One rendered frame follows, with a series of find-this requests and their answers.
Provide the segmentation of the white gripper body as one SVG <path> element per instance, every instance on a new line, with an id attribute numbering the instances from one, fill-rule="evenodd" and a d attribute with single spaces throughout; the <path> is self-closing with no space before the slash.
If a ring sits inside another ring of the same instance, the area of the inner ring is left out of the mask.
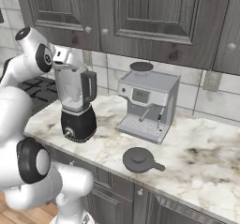
<path id="1" fill-rule="evenodd" d="M 65 89 L 70 92 L 80 87 L 82 61 L 71 49 L 65 49 L 65 69 L 63 70 L 63 81 Z"/>

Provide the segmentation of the black blender with clear jar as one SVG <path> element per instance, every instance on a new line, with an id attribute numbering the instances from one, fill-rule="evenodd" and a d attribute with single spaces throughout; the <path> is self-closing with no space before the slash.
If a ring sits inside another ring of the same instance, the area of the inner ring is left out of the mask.
<path id="1" fill-rule="evenodd" d="M 97 130 L 91 102 L 97 97 L 97 73 L 84 63 L 54 62 L 54 76 L 61 102 L 63 135 L 73 142 L 87 142 Z"/>

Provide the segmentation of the dark grey blender lid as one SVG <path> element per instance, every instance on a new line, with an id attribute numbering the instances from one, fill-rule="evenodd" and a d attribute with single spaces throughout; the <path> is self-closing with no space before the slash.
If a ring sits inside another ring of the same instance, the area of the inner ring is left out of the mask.
<path id="1" fill-rule="evenodd" d="M 155 162 L 153 154 L 141 147 L 129 148 L 123 154 L 123 163 L 129 171 L 134 173 L 148 172 L 152 168 L 165 171 L 163 165 Z"/>

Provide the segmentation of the black hob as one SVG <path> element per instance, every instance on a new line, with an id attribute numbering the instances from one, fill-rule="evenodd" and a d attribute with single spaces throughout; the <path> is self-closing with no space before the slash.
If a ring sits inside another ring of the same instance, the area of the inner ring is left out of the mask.
<path id="1" fill-rule="evenodd" d="M 19 87 L 32 98 L 33 115 L 58 99 L 56 84 L 52 79 L 38 77 L 21 83 Z"/>

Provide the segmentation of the silver coffee machine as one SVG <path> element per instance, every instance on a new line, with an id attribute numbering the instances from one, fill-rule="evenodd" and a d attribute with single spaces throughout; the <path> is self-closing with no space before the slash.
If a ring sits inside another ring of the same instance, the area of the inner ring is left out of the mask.
<path id="1" fill-rule="evenodd" d="M 134 62 L 119 79 L 117 95 L 127 101 L 127 115 L 117 129 L 161 144 L 175 115 L 180 75 L 155 72 L 147 62 Z"/>

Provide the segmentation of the grey wooden drawer front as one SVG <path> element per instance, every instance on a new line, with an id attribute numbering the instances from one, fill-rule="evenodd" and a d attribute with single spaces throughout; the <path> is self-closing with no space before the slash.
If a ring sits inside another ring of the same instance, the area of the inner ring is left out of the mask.
<path id="1" fill-rule="evenodd" d="M 103 185 L 108 188 L 112 187 L 112 176 L 108 172 L 103 171 L 102 169 L 92 164 L 89 164 L 83 160 L 80 160 L 74 156 L 71 156 L 53 147 L 48 146 L 47 149 L 50 152 L 50 155 L 53 160 L 56 160 L 58 162 L 61 162 L 63 164 L 68 164 L 68 165 L 70 161 L 74 161 L 74 166 L 84 168 L 90 171 L 94 175 L 94 179 L 100 185 Z"/>

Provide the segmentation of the grey wooden base cupboard door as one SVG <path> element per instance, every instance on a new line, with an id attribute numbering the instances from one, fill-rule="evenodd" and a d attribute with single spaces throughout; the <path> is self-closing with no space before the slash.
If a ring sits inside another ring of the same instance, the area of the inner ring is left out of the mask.
<path id="1" fill-rule="evenodd" d="M 97 224 L 133 224 L 133 201 L 105 187 L 94 184 L 82 202 Z"/>

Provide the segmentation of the narrow grey base cupboard door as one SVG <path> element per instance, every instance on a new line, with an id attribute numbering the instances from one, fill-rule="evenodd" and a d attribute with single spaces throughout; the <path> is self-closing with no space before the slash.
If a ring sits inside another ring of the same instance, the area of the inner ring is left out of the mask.
<path id="1" fill-rule="evenodd" d="M 137 191 L 143 190 L 143 195 L 139 196 Z M 144 224 L 146 216 L 146 202 L 147 202 L 147 190 L 139 185 L 135 186 L 134 191 L 134 212 L 133 212 L 133 224 Z"/>

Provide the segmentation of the grey dishwasher front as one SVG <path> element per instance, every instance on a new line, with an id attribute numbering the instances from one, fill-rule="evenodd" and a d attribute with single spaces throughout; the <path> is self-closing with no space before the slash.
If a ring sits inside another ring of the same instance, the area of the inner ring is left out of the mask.
<path id="1" fill-rule="evenodd" d="M 149 194 L 147 224 L 225 224 L 185 205 L 154 193 Z"/>

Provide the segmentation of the grey wall socket plate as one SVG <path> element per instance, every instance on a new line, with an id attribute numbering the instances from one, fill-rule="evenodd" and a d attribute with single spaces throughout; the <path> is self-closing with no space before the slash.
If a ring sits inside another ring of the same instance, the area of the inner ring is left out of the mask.
<path id="1" fill-rule="evenodd" d="M 92 61 L 92 52 L 88 50 L 82 50 L 82 58 L 83 61 L 85 62 L 86 65 L 92 66 L 93 61 Z"/>
<path id="2" fill-rule="evenodd" d="M 202 88 L 206 91 L 217 92 L 220 86 L 221 78 L 222 74 L 220 72 L 207 71 Z"/>

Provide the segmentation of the grey wooden wall cupboard door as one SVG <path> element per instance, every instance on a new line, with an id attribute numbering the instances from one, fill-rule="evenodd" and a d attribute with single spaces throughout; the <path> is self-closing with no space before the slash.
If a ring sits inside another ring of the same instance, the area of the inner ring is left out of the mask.
<path id="1" fill-rule="evenodd" d="M 97 0 L 19 0 L 23 21 L 51 43 L 99 50 Z M 85 27 L 92 28 L 91 33 Z"/>
<path id="2" fill-rule="evenodd" d="M 100 49 L 184 67 L 212 66 L 229 0 L 98 0 Z"/>
<path id="3" fill-rule="evenodd" d="M 235 51 L 228 50 L 229 43 Z M 240 0 L 229 1 L 213 70 L 240 76 Z"/>

